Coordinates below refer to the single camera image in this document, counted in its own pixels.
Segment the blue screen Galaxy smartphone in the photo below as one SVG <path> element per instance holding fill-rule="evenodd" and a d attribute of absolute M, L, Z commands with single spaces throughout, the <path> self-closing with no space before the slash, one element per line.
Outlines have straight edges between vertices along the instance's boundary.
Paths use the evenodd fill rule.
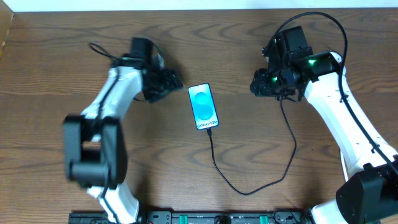
<path fill-rule="evenodd" d="M 188 95 L 197 130 L 213 128 L 220 124 L 209 83 L 190 86 Z"/>

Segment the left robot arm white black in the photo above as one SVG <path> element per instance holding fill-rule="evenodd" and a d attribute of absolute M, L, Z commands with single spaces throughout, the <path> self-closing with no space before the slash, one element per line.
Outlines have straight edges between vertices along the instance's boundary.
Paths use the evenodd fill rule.
<path fill-rule="evenodd" d="M 154 103 L 183 83 L 147 38 L 132 38 L 129 52 L 118 57 L 94 42 L 89 46 L 110 59 L 109 75 L 94 101 L 63 121 L 65 175 L 98 199 L 103 211 L 71 212 L 68 221 L 147 223 L 147 212 L 124 181 L 128 159 L 122 120 L 138 94 Z"/>

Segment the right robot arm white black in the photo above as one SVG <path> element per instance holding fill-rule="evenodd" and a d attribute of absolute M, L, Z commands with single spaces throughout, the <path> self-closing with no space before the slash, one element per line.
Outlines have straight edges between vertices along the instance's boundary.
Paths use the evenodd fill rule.
<path fill-rule="evenodd" d="M 343 155 L 348 180 L 333 200 L 310 209 L 314 223 L 372 223 L 397 214 L 397 151 L 377 132 L 355 100 L 342 56 L 314 54 L 298 26 L 276 33 L 263 50 L 268 67 L 255 72 L 250 91 L 277 99 L 305 97 L 318 111 Z"/>

